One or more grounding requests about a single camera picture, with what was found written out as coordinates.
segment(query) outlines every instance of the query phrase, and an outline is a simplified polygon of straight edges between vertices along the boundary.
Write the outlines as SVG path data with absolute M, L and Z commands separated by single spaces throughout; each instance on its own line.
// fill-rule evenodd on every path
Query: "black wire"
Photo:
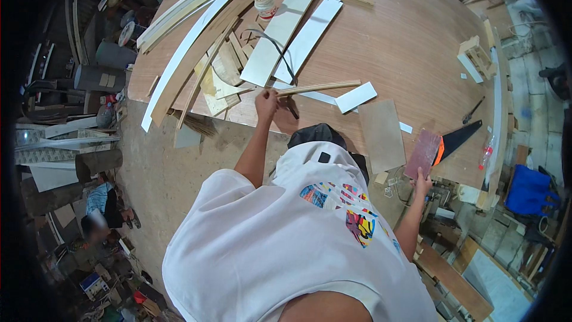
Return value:
M 282 60 L 284 60 L 284 63 L 286 64 L 286 68 L 288 69 L 288 73 L 290 74 L 290 76 L 292 77 L 292 84 L 294 86 L 298 86 L 298 80 L 296 78 L 296 76 L 294 76 L 294 73 L 292 72 L 292 69 L 290 68 L 290 65 L 288 65 L 288 61 L 286 61 L 286 58 L 284 57 L 284 55 L 282 54 L 282 50 L 280 50 L 280 47 L 278 47 L 278 44 L 276 43 L 276 40 L 272 39 L 270 36 L 266 35 L 264 32 L 258 30 L 258 29 L 245 29 L 244 31 L 254 31 L 259 33 L 264 39 L 268 39 L 270 40 L 270 42 L 272 44 L 274 44 L 274 47 L 276 48 L 276 51 L 278 51 L 278 54 L 280 54 L 280 57 L 282 58 Z

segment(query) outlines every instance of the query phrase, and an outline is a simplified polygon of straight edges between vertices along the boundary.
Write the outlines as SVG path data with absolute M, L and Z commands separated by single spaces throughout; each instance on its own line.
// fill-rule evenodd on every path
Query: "cluttered workshop floor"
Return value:
M 147 105 L 128 100 L 127 106 L 129 115 L 121 122 L 122 141 L 119 144 L 124 164 L 118 170 L 117 182 L 144 228 L 129 230 L 125 227 L 121 234 L 127 235 L 135 246 L 137 261 L 132 260 L 134 268 L 147 271 L 153 278 L 153 287 L 168 299 L 161 278 L 161 264 L 171 237 L 189 212 L 203 181 L 218 169 L 234 167 L 254 128 L 215 119 L 218 132 L 215 137 L 205 137 L 199 146 L 175 149 L 175 117 L 166 118 L 161 128 L 153 126 L 154 132 L 145 134 L 139 124 Z M 270 133 L 266 177 L 286 152 L 289 139 L 283 134 Z M 385 197 L 381 185 L 375 185 L 373 180 L 369 190 L 378 210 L 391 226 L 395 226 L 403 205 L 396 196 Z

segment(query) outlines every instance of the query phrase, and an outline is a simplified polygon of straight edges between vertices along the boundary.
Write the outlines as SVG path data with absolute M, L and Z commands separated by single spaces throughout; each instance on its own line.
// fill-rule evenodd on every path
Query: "person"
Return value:
M 262 185 L 277 92 L 234 169 L 208 177 L 171 239 L 165 289 L 187 321 L 436 321 L 415 265 L 431 178 L 393 232 L 361 170 L 332 142 L 289 148 Z
M 86 239 L 92 242 L 102 241 L 111 229 L 118 229 L 124 222 L 130 229 L 133 228 L 133 223 L 137 228 L 141 227 L 135 211 L 132 208 L 119 209 L 118 201 L 123 202 L 109 182 L 104 182 L 89 193 L 85 217 L 81 219 L 81 228 Z

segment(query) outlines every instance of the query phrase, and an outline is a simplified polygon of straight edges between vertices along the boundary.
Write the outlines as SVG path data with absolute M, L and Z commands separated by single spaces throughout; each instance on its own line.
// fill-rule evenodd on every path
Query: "white t-shirt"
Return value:
M 291 299 L 319 290 L 358 299 L 374 321 L 436 321 L 367 195 L 354 160 L 329 142 L 290 148 L 258 189 L 216 171 L 167 247 L 165 289 L 187 321 L 277 320 Z

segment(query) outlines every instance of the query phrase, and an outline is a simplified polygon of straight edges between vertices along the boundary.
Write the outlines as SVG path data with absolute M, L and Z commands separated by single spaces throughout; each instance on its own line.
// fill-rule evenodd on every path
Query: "black slipper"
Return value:
M 133 208 L 131 208 L 131 211 L 133 212 L 133 222 L 135 223 L 135 226 L 137 226 L 137 228 L 140 229 L 141 222 L 139 221 L 139 217 L 137 216 L 137 213 L 135 213 L 135 210 Z

